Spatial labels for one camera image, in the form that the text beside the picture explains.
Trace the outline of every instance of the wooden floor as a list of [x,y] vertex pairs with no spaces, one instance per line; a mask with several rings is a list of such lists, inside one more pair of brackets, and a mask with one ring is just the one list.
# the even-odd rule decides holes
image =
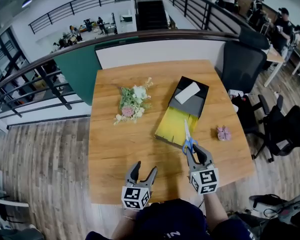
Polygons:
[[[274,92],[279,92],[284,97],[284,113],[293,105],[300,106],[300,78],[291,76],[291,72],[288,68],[282,70],[268,88],[264,88],[263,83],[270,73],[262,73],[252,91],[252,103],[258,101],[258,94],[263,94],[272,107],[276,103]],[[262,109],[256,116],[263,117]],[[121,215],[121,205],[90,202],[89,120],[14,126],[8,135],[0,134],[3,187],[11,199],[29,203],[27,220],[42,231],[46,239],[84,239],[91,230],[110,237]],[[261,145],[252,136],[248,136],[248,142],[252,154]],[[300,148],[287,157],[276,157],[274,163],[268,163],[265,156],[270,157],[267,150],[254,161],[254,176],[218,190],[227,211],[250,209],[251,195],[272,193],[289,200],[300,194]],[[201,202],[196,195],[189,201],[195,205]],[[24,213],[24,210],[14,212],[15,215]]]

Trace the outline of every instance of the blue scissors handle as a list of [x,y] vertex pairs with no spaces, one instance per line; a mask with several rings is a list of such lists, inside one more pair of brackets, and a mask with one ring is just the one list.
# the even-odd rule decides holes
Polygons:
[[185,143],[182,147],[182,152],[186,155],[187,154],[187,148],[190,150],[191,154],[194,153],[193,144],[198,145],[198,141],[194,140],[193,138],[190,138],[190,140],[185,140]]

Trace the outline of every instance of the white chair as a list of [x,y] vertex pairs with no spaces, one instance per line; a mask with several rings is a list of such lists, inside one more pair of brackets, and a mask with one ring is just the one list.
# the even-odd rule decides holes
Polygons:
[[11,221],[8,218],[12,217],[7,214],[7,210],[5,206],[14,206],[14,207],[29,207],[28,203],[25,202],[14,202],[14,201],[7,201],[0,199],[0,225],[3,229],[10,228],[9,223],[19,223],[22,224],[23,222],[19,221]]

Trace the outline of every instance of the staircase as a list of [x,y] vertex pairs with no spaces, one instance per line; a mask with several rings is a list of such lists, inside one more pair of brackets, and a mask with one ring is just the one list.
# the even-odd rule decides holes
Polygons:
[[138,2],[140,30],[167,29],[168,23],[162,1]]

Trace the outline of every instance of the scissors blade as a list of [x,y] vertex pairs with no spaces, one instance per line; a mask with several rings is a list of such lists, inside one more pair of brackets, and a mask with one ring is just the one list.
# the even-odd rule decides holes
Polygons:
[[190,131],[189,131],[189,127],[188,127],[188,123],[187,123],[186,119],[184,119],[184,128],[185,128],[185,139],[187,141],[190,141],[191,135],[190,135]]

